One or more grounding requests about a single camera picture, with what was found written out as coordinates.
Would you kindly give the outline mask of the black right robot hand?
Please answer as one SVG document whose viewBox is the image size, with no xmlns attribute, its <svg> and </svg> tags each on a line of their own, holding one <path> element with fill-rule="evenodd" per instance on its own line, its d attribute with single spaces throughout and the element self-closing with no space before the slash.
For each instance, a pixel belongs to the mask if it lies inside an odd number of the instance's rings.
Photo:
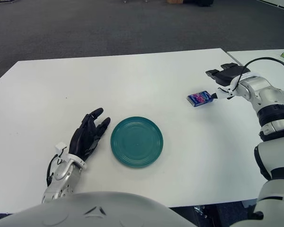
<svg viewBox="0 0 284 227">
<path fill-rule="evenodd" d="M 213 99 L 230 99 L 236 96 L 236 87 L 242 75 L 250 73 L 250 70 L 236 63 L 223 64 L 221 67 L 222 70 L 213 69 L 205 72 L 219 85 L 216 92 L 211 94 L 211 97 Z"/>
</svg>

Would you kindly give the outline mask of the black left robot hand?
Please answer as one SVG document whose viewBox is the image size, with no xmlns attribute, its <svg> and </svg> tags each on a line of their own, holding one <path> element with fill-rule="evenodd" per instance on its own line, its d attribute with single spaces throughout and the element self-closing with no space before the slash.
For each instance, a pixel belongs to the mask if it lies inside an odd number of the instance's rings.
<svg viewBox="0 0 284 227">
<path fill-rule="evenodd" d="M 75 155 L 81 160 L 86 161 L 93 153 L 111 121 L 111 119 L 107 117 L 101 124 L 98 126 L 95 125 L 95 120 L 103 113 L 103 111 L 103 108 L 98 108 L 85 115 L 80 127 L 76 129 L 71 138 L 69 154 Z"/>
</svg>

